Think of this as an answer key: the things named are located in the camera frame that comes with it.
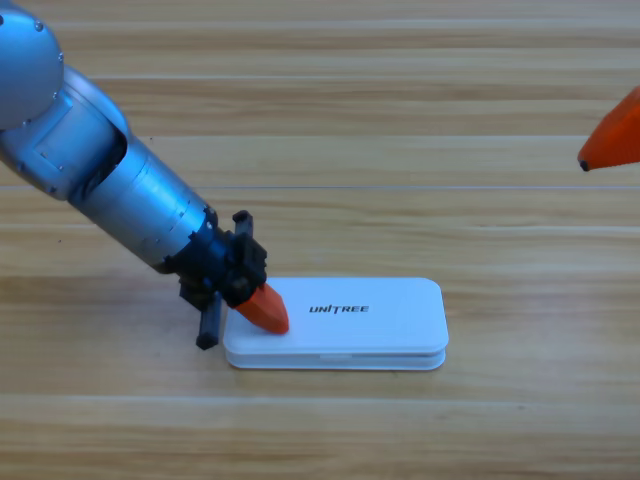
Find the metal cylinder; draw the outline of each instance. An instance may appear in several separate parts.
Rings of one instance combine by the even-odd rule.
[[[207,206],[135,137],[113,171],[70,203],[152,267],[187,246]]]

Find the white case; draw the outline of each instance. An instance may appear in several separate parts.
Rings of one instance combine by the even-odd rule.
[[[271,278],[285,335],[229,310],[229,363],[252,369],[432,370],[449,342],[440,287],[424,278]]]

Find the wooden table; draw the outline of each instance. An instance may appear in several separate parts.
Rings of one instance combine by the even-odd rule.
[[[638,2],[22,4],[271,275],[429,277],[451,344],[234,370],[175,278],[3,168],[2,479],[640,478],[640,166],[576,162],[640,84]]]

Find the robot end effector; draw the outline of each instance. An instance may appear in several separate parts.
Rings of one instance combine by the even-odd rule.
[[[0,159],[163,274],[201,312],[197,344],[218,341],[220,303],[273,333],[288,330],[267,285],[266,251],[248,212],[235,232],[131,132],[118,106],[64,65],[54,33],[0,0]]]

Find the robotic arm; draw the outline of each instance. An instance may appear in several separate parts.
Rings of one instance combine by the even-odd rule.
[[[222,301],[265,330],[288,331],[251,215],[221,230],[215,210],[136,138],[118,106],[64,64],[51,29],[3,0],[0,160],[157,272],[176,274],[180,296],[201,312],[200,348],[218,343]]]

